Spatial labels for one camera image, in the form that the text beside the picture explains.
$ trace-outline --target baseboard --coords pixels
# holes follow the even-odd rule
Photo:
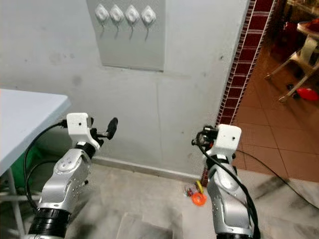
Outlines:
[[[193,183],[195,180],[200,180],[200,176],[195,174],[181,173],[177,171],[150,167],[150,166],[145,166],[145,165],[141,165],[137,163],[130,163],[130,162],[125,162],[125,161],[102,157],[102,156],[93,157],[92,162],[96,164],[104,165],[104,166],[120,168],[120,169],[130,170],[133,172],[145,173],[145,174],[155,175],[155,176],[164,177],[164,178],[175,179],[175,180],[184,181],[187,183]]]

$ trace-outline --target orange object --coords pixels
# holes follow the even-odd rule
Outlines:
[[[319,32],[319,18],[306,23],[306,27],[311,31]]]
[[[191,199],[195,205],[203,206],[206,203],[207,196],[201,193],[194,193]]]

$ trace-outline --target yellow object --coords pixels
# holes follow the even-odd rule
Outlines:
[[[197,187],[198,187],[198,189],[199,189],[199,192],[200,192],[201,194],[203,194],[203,193],[204,193],[204,190],[203,190],[203,187],[202,187],[202,185],[201,185],[201,183],[200,183],[199,180],[196,181],[196,185],[197,185]]]

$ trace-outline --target orange tiled floor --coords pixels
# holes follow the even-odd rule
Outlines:
[[[239,149],[250,153],[284,177],[319,182],[319,102],[290,98],[278,102],[286,84],[296,83],[294,65],[286,67],[271,81],[264,77],[280,63],[264,46],[235,125],[242,128]],[[238,168],[271,174],[253,158],[237,153]]]

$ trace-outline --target white table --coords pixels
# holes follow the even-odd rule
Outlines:
[[[69,106],[64,95],[0,89],[0,176],[7,173],[11,195],[16,195],[11,165]],[[12,203],[19,236],[23,238],[19,199],[11,196],[8,201]]]

